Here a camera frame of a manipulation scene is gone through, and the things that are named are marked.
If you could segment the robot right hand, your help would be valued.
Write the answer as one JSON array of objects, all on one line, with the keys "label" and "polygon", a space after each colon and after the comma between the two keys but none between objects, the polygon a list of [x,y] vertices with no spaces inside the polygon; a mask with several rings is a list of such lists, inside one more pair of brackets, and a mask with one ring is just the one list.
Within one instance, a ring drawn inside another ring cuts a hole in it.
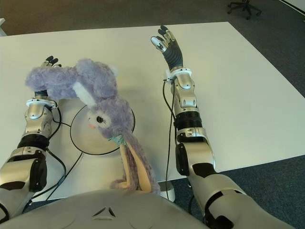
[{"label": "robot right hand", "polygon": [[183,55],[173,33],[164,25],[158,29],[160,36],[152,36],[151,42],[159,50],[170,71],[183,67]]}]

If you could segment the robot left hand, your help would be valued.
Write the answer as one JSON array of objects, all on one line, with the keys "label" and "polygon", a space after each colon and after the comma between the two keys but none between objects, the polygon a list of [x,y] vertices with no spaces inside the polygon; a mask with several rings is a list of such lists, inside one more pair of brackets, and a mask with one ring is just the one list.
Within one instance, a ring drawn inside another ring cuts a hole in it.
[{"label": "robot left hand", "polygon": [[[62,67],[61,64],[58,63],[59,59],[54,58],[52,55],[45,59],[42,63],[41,67]],[[47,90],[35,91],[35,96],[45,96],[48,97]]]}]

